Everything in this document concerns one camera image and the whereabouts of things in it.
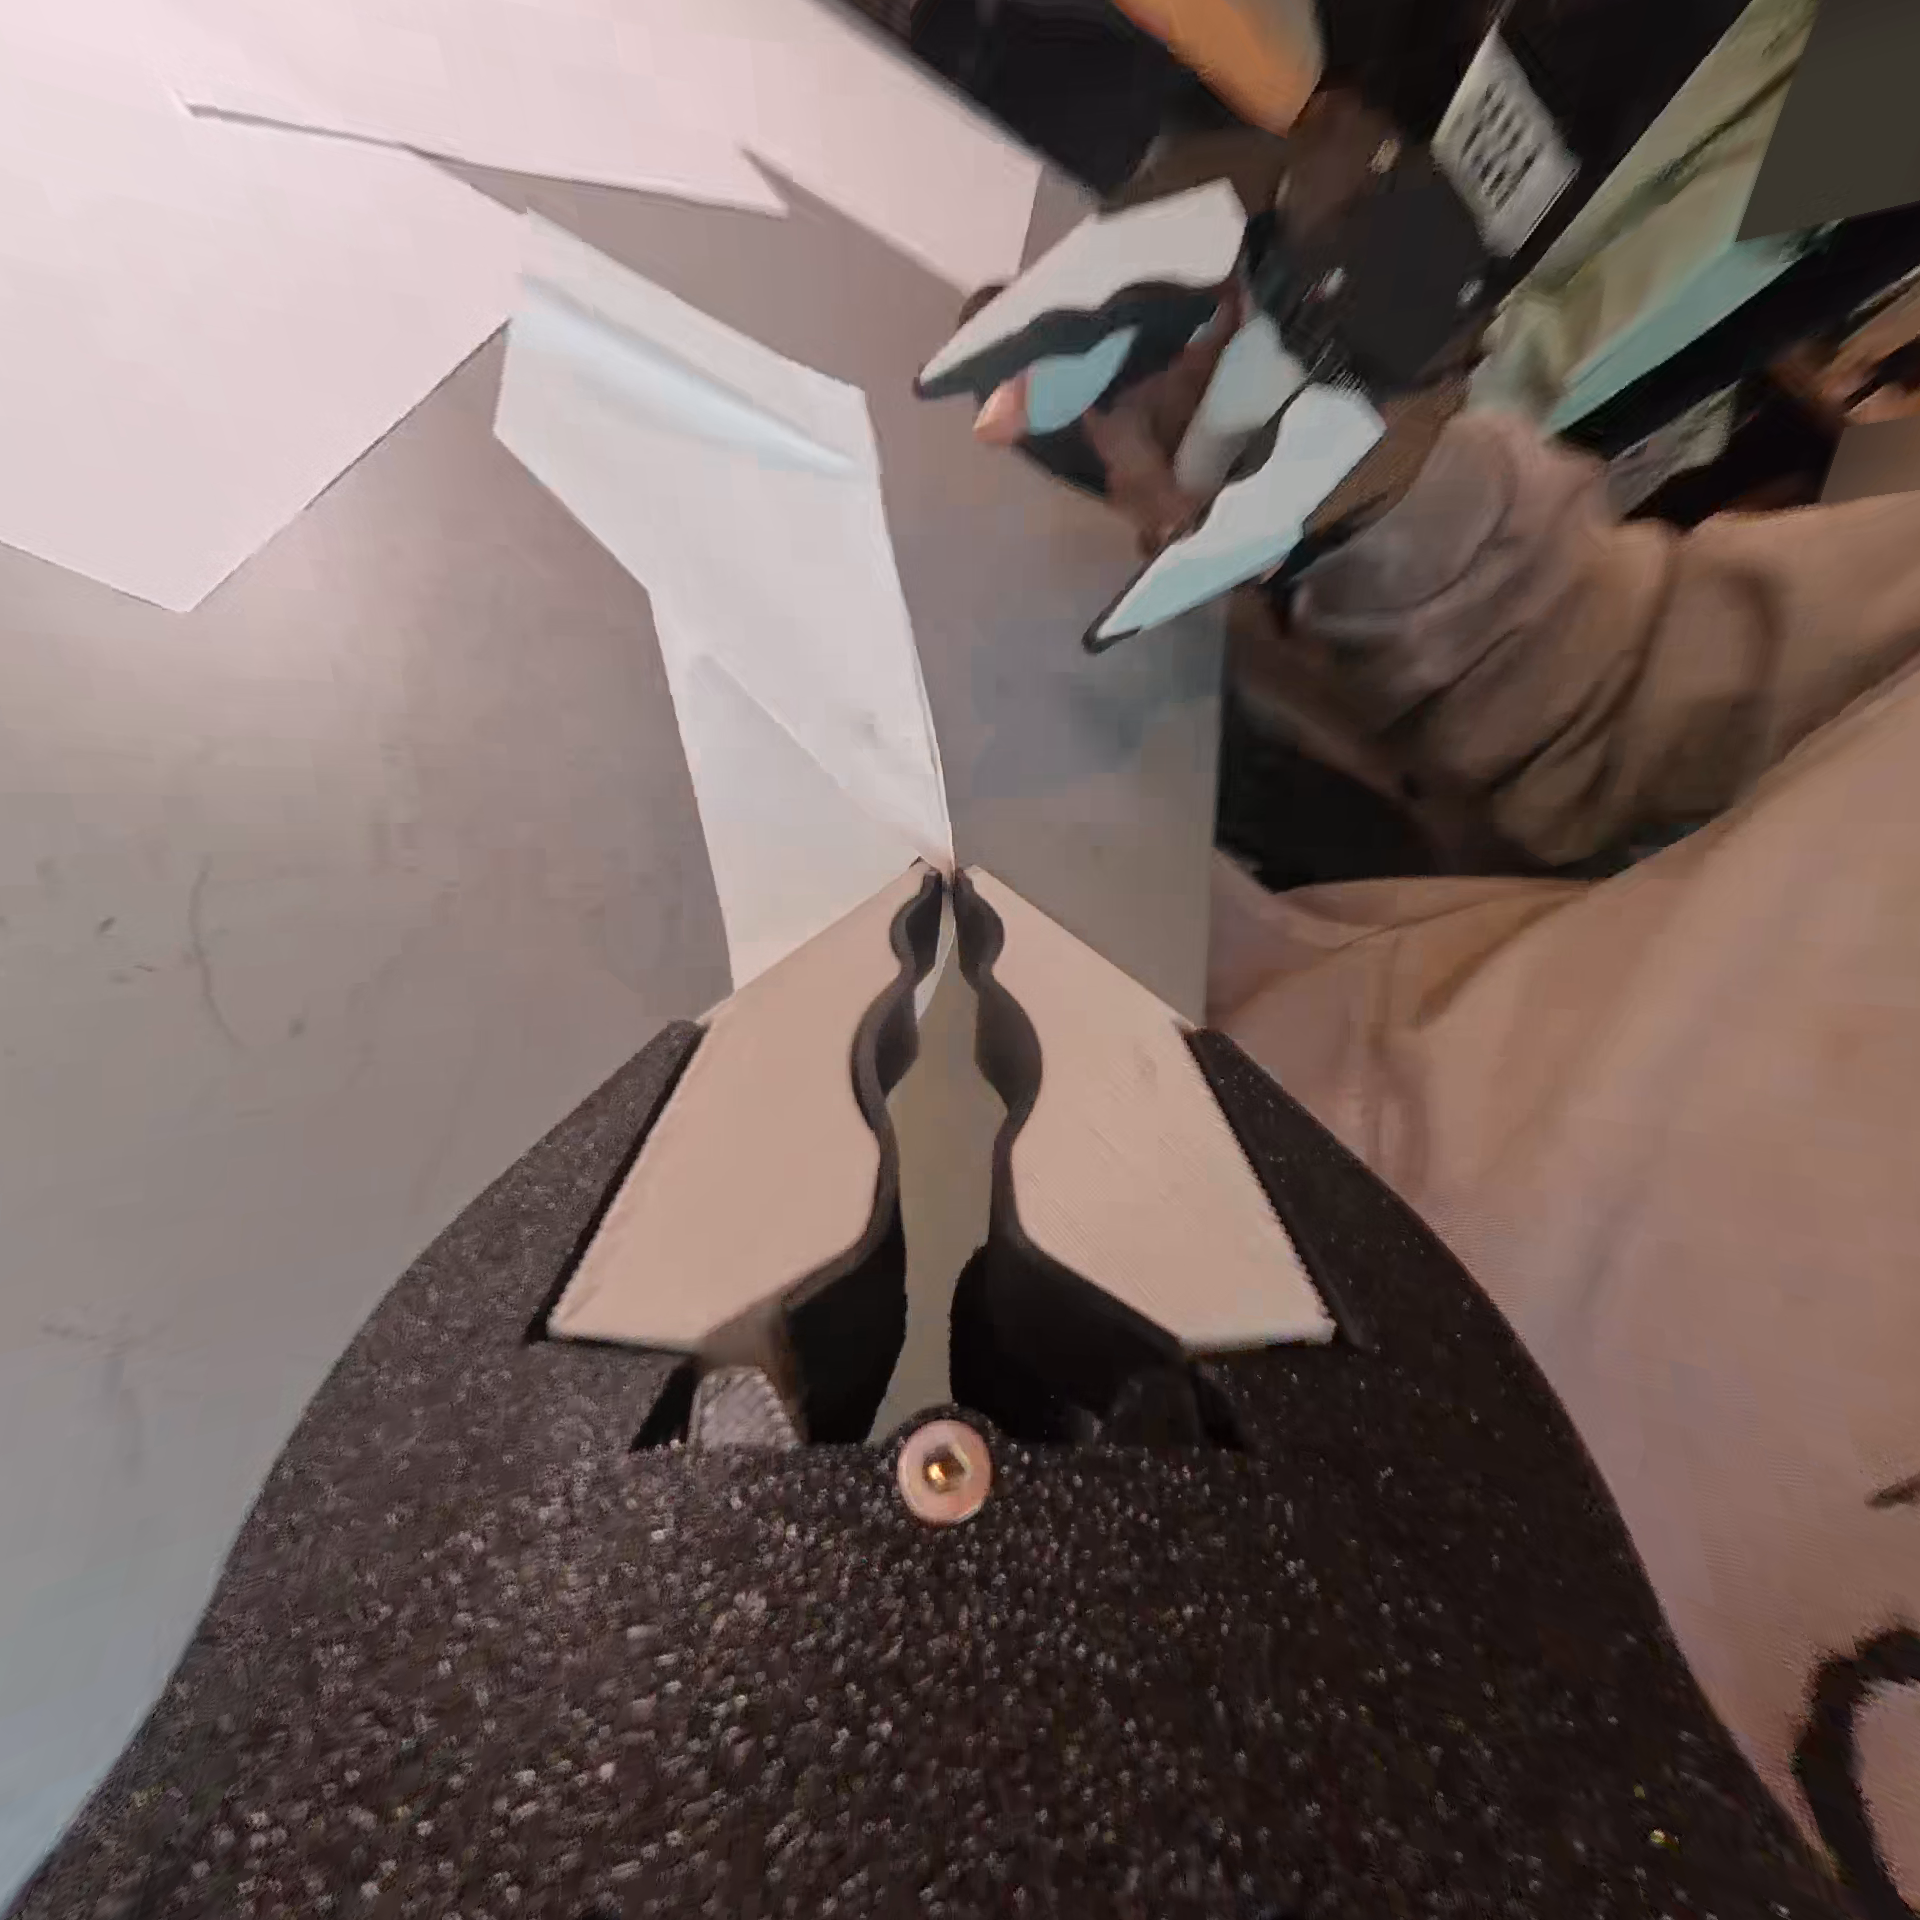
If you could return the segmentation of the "person's beige sweatshirt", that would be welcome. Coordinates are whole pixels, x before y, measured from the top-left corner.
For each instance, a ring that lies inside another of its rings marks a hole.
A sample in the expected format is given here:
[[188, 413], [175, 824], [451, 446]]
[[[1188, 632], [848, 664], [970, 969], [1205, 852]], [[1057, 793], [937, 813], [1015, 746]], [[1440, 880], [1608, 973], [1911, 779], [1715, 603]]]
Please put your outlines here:
[[1550, 1374], [1721, 1720], [1804, 1827], [1841, 1680], [1917, 1913], [1917, 499], [1687, 532], [1721, 804], [1547, 877], [1265, 897], [1208, 1016]]

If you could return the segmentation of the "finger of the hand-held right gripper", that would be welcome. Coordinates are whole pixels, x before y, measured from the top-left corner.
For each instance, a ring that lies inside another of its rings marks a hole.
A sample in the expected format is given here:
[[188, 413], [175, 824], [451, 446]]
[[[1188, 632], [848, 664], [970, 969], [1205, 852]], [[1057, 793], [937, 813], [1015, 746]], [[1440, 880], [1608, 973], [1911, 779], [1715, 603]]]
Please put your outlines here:
[[1247, 220], [1228, 179], [1091, 214], [951, 332], [917, 372], [917, 396], [990, 396], [1112, 336], [1180, 352], [1231, 280]]
[[1380, 436], [1380, 409], [1364, 389], [1301, 389], [1238, 454], [1188, 532], [1088, 626], [1084, 649], [1107, 654], [1274, 570]]

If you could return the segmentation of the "person's right forearm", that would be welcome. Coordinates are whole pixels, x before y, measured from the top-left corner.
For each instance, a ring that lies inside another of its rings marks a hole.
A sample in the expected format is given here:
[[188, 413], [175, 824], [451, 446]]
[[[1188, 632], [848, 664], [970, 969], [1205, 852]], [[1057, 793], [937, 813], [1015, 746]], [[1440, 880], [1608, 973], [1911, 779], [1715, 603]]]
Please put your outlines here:
[[1578, 867], [1721, 804], [1675, 626], [1690, 563], [1681, 527], [1617, 516], [1598, 459], [1467, 413], [1390, 509], [1251, 596], [1234, 687], [1444, 849]]

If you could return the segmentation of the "person's right hand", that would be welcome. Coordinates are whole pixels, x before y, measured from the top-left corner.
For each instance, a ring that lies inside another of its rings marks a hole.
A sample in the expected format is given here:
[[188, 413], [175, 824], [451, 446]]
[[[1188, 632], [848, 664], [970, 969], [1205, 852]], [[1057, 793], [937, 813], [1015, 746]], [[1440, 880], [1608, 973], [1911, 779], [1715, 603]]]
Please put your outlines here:
[[1225, 282], [1174, 362], [1078, 416], [1107, 506], [1144, 560], [1182, 536], [1284, 406], [1280, 354], [1242, 340], [1247, 297]]

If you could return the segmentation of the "white paper sheet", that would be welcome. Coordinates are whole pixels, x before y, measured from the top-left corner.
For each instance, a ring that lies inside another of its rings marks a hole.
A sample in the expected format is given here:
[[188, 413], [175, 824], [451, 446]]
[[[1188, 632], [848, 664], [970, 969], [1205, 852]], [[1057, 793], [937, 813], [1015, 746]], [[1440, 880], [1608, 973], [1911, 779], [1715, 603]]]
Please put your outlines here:
[[195, 117], [165, 3], [2, 4], [2, 543], [192, 612], [505, 319], [431, 163]]
[[951, 872], [857, 389], [530, 214], [495, 433], [645, 589], [734, 987]]
[[680, 106], [615, 3], [181, 3], [188, 107], [495, 170], [784, 217], [720, 120]]
[[734, 3], [747, 150], [972, 292], [1020, 269], [1040, 160], [830, 3]]

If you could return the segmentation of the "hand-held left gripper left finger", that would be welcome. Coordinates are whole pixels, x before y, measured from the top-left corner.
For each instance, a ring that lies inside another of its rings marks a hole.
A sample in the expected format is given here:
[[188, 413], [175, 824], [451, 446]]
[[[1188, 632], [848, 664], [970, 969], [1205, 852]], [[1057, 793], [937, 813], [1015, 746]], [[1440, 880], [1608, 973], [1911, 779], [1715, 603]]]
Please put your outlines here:
[[551, 1343], [755, 1372], [804, 1443], [861, 1443], [905, 1330], [900, 1139], [945, 909], [905, 867], [698, 1023], [545, 1309]]

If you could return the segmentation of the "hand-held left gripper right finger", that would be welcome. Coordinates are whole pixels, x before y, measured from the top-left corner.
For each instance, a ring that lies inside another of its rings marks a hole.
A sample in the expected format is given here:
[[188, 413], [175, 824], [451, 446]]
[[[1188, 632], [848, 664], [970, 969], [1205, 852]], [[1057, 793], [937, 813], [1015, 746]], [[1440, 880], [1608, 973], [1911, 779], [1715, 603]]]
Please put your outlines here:
[[948, 1309], [954, 1400], [1030, 1443], [1234, 1443], [1205, 1367], [1338, 1316], [1194, 1052], [1198, 1027], [982, 867], [954, 880], [974, 1063], [1002, 1104]]

